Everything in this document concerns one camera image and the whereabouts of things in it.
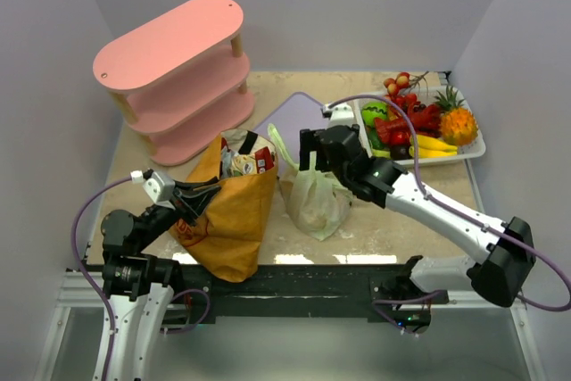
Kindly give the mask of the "red Chuba chips bag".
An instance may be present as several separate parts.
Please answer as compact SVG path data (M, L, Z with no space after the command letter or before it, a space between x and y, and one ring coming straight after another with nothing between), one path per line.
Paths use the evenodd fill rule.
M276 165L275 153L267 146L257 150L253 156L258 174L271 170Z

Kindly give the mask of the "light green plastic bag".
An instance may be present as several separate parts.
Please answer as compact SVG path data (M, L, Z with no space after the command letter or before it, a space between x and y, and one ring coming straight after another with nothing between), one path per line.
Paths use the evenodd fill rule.
M276 126L267 126L280 158L278 184L285 211L304 234L319 241L332 236L348 217L352 193L331 172L318 169L319 155L309 151L309 167L295 162Z

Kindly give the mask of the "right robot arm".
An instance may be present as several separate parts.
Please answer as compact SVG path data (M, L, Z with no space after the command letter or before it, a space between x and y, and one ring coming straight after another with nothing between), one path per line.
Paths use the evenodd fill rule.
M419 222L466 254L453 261L410 262L410 280L420 291L471 286L486 301L509 307L535 264L530 225L519 217L505 222L487 216L419 186L399 163L368 156L359 131L356 125L301 130L301 169L308 169L315 155L317 169L333 173L357 198Z

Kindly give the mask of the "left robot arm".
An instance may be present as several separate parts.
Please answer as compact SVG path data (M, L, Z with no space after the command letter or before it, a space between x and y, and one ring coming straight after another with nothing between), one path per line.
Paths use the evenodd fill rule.
M195 224L221 189L217 178L183 183L155 171L138 183L152 205L140 215L114 210L101 224L106 313L93 378L145 380L170 302L183 294L178 261L144 252L183 220Z

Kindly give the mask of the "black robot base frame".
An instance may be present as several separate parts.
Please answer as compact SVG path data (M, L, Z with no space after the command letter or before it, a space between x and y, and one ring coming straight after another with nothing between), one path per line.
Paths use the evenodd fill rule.
M426 298L410 280L418 257L388 265L260 265L242 283L213 276L200 265L184 265L185 289L192 293L190 320L213 323L222 317L356 318L369 322L394 320L400 328L421 333L428 328L431 310L449 302L440 292Z

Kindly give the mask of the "brown Trader Joe's bag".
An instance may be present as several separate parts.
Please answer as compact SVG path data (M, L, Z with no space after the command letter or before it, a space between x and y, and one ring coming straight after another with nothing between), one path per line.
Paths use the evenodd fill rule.
M264 146L269 147L275 153L275 167L261 174L221 178L223 137L232 149L248 146L252 154ZM277 171L277 149L267 138L240 128L221 132L186 178L192 183L217 178L221 191L194 226L180 220L170 228L170 234L215 277L231 283L245 281L258 269L258 255L277 184Z

